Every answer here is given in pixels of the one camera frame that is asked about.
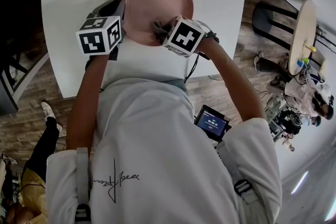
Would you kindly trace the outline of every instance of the round wooden table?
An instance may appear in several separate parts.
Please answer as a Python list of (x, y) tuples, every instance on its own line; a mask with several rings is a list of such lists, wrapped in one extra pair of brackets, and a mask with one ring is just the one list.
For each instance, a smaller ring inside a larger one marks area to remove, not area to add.
[(289, 52), (288, 69), (292, 75), (300, 72), (298, 61), (309, 58), (316, 33), (316, 6), (311, 0), (302, 5), (294, 29), (293, 41)]

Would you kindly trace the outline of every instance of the black stool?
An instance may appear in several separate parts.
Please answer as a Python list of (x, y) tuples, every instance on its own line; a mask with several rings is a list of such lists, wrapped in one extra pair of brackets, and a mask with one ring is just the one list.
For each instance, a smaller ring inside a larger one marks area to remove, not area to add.
[(286, 15), (295, 20), (298, 18), (298, 13), (290, 12), (283, 8), (269, 5), (265, 2), (259, 2), (253, 11), (253, 18), (252, 18), (253, 31), (254, 33), (256, 33), (256, 35), (265, 37), (275, 42), (276, 44), (279, 44), (285, 49), (290, 50), (291, 44), (288, 44), (287, 42), (281, 40), (280, 38), (277, 38), (269, 34), (272, 26), (276, 26), (282, 30), (294, 34), (294, 30), (292, 28), (273, 21), (273, 12)]

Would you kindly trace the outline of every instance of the t-shirt sleeve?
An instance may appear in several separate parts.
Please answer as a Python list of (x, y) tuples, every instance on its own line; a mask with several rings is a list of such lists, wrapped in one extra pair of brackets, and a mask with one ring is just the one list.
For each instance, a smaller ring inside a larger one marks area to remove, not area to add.
[(62, 151), (47, 159), (46, 198), (49, 224), (73, 224), (78, 207), (77, 152)]
[(224, 135), (223, 142), (234, 165), (253, 185), (266, 210), (264, 210), (265, 216), (257, 216), (257, 211), (263, 214), (262, 210), (251, 210), (251, 207), (244, 206), (244, 210), (249, 211), (248, 218), (267, 218), (270, 222), (275, 221), (281, 207), (281, 179), (274, 142), (267, 122), (264, 119), (250, 119), (243, 122), (229, 130)]

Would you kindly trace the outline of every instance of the fluorescent light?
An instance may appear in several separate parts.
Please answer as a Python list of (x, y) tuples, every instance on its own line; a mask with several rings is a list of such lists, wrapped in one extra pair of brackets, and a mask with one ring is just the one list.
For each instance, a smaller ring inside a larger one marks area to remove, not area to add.
[(298, 188), (300, 187), (300, 185), (302, 184), (303, 180), (305, 179), (305, 177), (306, 177), (307, 175), (308, 175), (308, 171), (306, 171), (306, 172), (303, 174), (303, 176), (301, 177), (300, 181), (298, 182), (298, 184), (296, 185), (296, 187), (293, 189), (293, 191), (292, 191), (291, 194), (295, 193), (295, 192), (298, 190)]
[(330, 208), (329, 213), (327, 214), (327, 217), (326, 217), (325, 221), (333, 218), (335, 213), (336, 213), (336, 198), (335, 198), (334, 203), (332, 204), (332, 206)]

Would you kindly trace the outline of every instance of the yellow shirt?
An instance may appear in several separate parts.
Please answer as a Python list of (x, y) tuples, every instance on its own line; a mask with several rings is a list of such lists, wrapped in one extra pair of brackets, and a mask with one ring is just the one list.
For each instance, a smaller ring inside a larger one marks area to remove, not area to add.
[(22, 177), (21, 189), (20, 202), (22, 206), (34, 212), (41, 212), (40, 215), (30, 220), (28, 224), (46, 224), (46, 183), (35, 172), (27, 168)]

